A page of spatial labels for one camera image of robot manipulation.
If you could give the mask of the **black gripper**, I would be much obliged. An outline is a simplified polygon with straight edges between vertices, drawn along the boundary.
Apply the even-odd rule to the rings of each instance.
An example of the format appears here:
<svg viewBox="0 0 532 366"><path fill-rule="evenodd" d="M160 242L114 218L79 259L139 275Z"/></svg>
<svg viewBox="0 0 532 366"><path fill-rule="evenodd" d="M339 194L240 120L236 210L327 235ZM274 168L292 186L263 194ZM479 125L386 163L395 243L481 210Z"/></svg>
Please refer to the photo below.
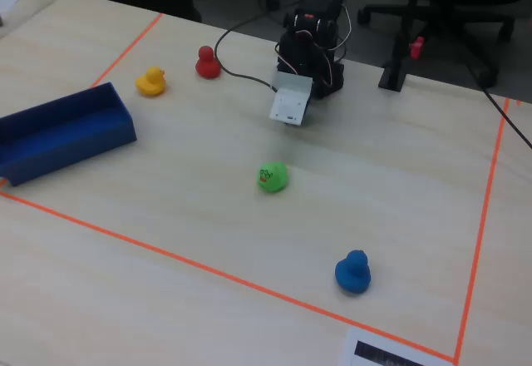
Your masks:
<svg viewBox="0 0 532 366"><path fill-rule="evenodd" d="M313 79L315 92L330 92L333 89L333 57L329 50L319 46L307 30L285 32L275 45L277 70ZM313 93L309 92L300 126L308 126L312 120ZM296 123L284 122L286 126Z"/></svg>

